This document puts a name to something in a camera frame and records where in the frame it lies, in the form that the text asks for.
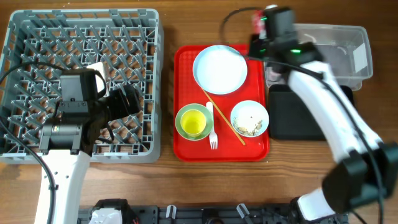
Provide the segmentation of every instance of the yellow cup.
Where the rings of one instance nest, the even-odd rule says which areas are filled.
[[[181,117],[181,127],[189,136],[197,137],[206,127],[206,117],[198,110],[188,110]]]

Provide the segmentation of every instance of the gray dish rack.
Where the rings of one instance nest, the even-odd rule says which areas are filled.
[[[110,122],[115,140],[113,144],[96,144],[91,161],[154,162],[160,156],[163,40],[162,24],[154,9],[16,11],[7,28],[0,72],[30,61],[64,68],[103,62],[109,69],[109,90],[133,85],[140,93],[143,110]],[[58,70],[31,65],[12,72],[0,87],[1,118],[33,150],[38,149],[42,124],[60,99],[59,78]],[[36,163],[10,136],[0,134],[4,136],[0,162]],[[105,129],[100,137],[110,139]]]

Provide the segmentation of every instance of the small bowl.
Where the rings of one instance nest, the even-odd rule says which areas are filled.
[[[263,107],[260,103],[252,100],[242,101],[237,105],[235,105],[235,107],[232,109],[230,119],[231,119],[231,124],[234,127],[235,131],[238,132],[240,135],[249,138],[262,135],[268,128],[269,124],[268,112],[265,109],[265,107]],[[238,119],[236,122],[238,121],[240,121],[241,123],[244,122],[245,125],[243,126],[252,127],[250,128],[251,130],[253,130],[256,127],[256,123],[258,121],[262,121],[261,122],[262,126],[252,136],[248,134],[246,135],[243,134],[243,132],[238,129],[237,123],[235,123],[236,119]]]

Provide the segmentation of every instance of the white plate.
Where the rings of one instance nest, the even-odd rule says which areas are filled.
[[[234,120],[238,117],[241,119],[250,119],[250,118],[256,119],[256,121],[254,122],[257,122],[259,119],[261,119],[262,127],[256,133],[256,135],[245,136],[241,134],[234,126]],[[239,133],[244,137],[250,138],[250,137],[257,137],[266,131],[269,124],[269,117],[267,110],[260,103],[252,100],[245,100],[235,105],[235,107],[232,109],[230,121],[237,133]]]
[[[232,93],[244,83],[248,66],[238,51],[225,45],[202,50],[193,62],[193,77],[209,93]]]

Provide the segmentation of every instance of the plastic fork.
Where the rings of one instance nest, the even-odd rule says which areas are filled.
[[[214,111],[213,111],[213,104],[211,102],[206,103],[206,108],[210,111],[211,115],[213,116],[213,127],[211,128],[211,132],[209,135],[210,140],[210,147],[211,150],[218,149],[218,137],[216,132],[214,131]]]

